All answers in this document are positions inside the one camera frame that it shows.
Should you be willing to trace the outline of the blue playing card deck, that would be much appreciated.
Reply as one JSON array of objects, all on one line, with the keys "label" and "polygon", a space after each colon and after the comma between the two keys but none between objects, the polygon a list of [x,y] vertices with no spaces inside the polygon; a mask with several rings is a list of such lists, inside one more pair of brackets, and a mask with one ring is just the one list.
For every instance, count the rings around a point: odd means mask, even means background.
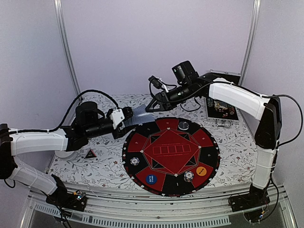
[{"label": "blue playing card deck", "polygon": [[152,115],[152,113],[146,112],[145,108],[146,106],[143,104],[138,107],[132,108],[133,115],[131,118],[124,121],[124,125],[127,127],[154,122],[155,117]]}]

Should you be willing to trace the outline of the white blue poker chip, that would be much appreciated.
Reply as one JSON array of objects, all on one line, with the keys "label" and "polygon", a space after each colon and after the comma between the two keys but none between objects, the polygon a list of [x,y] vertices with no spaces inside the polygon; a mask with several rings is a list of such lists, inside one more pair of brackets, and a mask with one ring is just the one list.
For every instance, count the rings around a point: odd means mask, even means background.
[{"label": "white blue poker chip", "polygon": [[137,166],[137,165],[139,165],[139,163],[140,163],[140,160],[139,160],[138,157],[132,157],[130,159],[130,164],[133,165],[133,166]]}]

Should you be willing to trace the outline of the black white dealer button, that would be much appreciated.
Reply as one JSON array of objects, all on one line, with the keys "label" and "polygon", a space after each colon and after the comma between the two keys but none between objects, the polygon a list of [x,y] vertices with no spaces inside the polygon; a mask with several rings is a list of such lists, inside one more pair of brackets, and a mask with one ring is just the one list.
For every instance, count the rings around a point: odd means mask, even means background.
[{"label": "black white dealer button", "polygon": [[178,124],[178,128],[182,131],[186,131],[188,130],[190,127],[189,123],[186,122],[186,121],[180,121],[179,124]]}]

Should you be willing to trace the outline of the blue small blind button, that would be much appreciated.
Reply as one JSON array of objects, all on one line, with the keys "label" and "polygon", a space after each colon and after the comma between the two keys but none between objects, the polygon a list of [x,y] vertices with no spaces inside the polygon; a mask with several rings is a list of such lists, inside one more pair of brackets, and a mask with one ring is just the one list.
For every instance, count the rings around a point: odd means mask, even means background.
[{"label": "blue small blind button", "polygon": [[146,176],[145,181],[149,185],[154,185],[157,182],[157,177],[154,174],[149,174]]}]

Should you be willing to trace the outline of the orange big blind button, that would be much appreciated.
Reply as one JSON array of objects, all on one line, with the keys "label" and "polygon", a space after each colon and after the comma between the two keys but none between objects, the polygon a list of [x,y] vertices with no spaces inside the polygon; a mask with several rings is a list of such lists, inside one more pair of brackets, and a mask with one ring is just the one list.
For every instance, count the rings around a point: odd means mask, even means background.
[{"label": "orange big blind button", "polygon": [[199,166],[196,169],[196,174],[199,175],[199,176],[205,176],[207,174],[207,169],[203,166]]}]

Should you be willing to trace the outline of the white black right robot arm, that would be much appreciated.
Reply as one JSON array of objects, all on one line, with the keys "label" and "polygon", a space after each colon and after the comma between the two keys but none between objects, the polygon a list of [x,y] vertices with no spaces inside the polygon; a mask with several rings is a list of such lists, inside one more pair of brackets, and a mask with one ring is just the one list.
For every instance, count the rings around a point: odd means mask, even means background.
[{"label": "white black right robot arm", "polygon": [[280,142],[282,128],[281,98],[290,95],[264,95],[239,84],[228,81],[214,73],[199,75],[189,61],[172,68],[177,85],[169,85],[156,76],[150,76],[149,88],[159,89],[157,94],[150,93],[152,100],[146,107],[147,112],[165,112],[191,98],[204,97],[226,103],[240,112],[244,112],[258,121],[254,142],[257,149],[257,162],[249,193],[240,197],[231,197],[232,202],[246,202],[256,207],[266,200],[266,191],[272,182],[277,154],[281,146],[291,143],[292,139]]}]

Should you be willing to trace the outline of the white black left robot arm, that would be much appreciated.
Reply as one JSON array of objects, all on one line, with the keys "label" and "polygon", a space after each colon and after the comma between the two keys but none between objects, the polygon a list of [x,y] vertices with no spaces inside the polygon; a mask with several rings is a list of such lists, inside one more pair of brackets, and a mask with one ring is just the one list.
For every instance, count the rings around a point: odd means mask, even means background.
[{"label": "white black left robot arm", "polygon": [[62,180],[55,175],[44,174],[18,161],[16,156],[28,152],[59,151],[74,152],[88,144],[89,139],[112,134],[114,138],[124,136],[123,122],[130,119],[130,107],[120,108],[108,94],[99,91],[116,106],[104,113],[95,102],[83,102],[76,107],[76,116],[69,126],[60,123],[54,129],[10,129],[6,123],[0,125],[0,178],[11,179],[34,187],[60,206],[67,206],[71,199],[80,200],[75,193],[68,193]]}]

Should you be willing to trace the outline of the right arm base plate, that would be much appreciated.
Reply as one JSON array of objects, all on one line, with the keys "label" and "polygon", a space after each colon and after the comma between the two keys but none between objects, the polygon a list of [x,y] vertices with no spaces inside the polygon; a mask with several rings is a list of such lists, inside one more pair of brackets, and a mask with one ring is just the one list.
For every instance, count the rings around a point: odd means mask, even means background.
[{"label": "right arm base plate", "polygon": [[233,212],[252,209],[270,203],[267,191],[261,189],[250,189],[249,193],[232,195],[228,204]]}]

